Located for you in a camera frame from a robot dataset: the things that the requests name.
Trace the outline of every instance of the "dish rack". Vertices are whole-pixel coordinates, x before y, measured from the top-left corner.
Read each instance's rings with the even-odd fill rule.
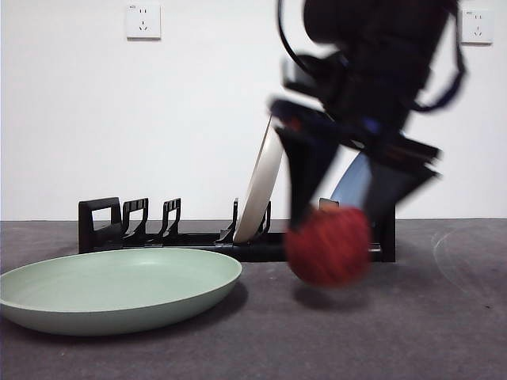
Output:
[[[321,199],[320,202],[333,201]],[[148,233],[148,204],[148,198],[124,202],[122,218],[120,200],[117,197],[79,202],[79,253],[110,249],[178,247],[222,253],[242,262],[286,261],[284,233],[270,231],[271,202],[268,203],[257,233],[244,244],[233,242],[238,222],[238,199],[234,200],[229,226],[211,233],[180,232],[181,198],[172,199],[163,204],[160,230],[156,233]],[[108,208],[111,209],[110,223],[96,229],[93,211]],[[142,211],[143,218],[135,229],[129,230],[130,214],[134,211]],[[174,212],[174,220],[170,220],[169,216]],[[376,222],[372,227],[372,241],[370,246],[372,261],[395,261],[395,210],[384,221]]]

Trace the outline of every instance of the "table surface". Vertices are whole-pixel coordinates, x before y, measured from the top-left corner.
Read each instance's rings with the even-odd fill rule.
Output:
[[[398,261],[338,290],[244,263],[220,304],[162,329],[53,336],[2,319],[2,379],[506,379],[507,221],[396,226]],[[2,223],[2,272],[77,251],[76,222]]]

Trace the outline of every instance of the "red ball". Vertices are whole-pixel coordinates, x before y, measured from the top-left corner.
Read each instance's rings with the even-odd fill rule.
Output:
[[[284,245],[289,267],[302,281],[339,287],[368,269],[370,226],[357,208],[326,206],[287,231]]]

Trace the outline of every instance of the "wall outlet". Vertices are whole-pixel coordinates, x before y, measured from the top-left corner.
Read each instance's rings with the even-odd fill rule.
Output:
[[[492,44],[494,14],[491,9],[461,11],[461,42],[463,44]]]
[[[128,39],[159,40],[160,4],[138,2],[129,4],[125,13],[125,29]]]

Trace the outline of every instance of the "light green plate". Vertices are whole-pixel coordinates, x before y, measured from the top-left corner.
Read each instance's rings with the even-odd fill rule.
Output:
[[[196,249],[124,249],[65,256],[0,277],[2,315],[45,333],[99,336],[182,321],[233,288],[236,260]]]

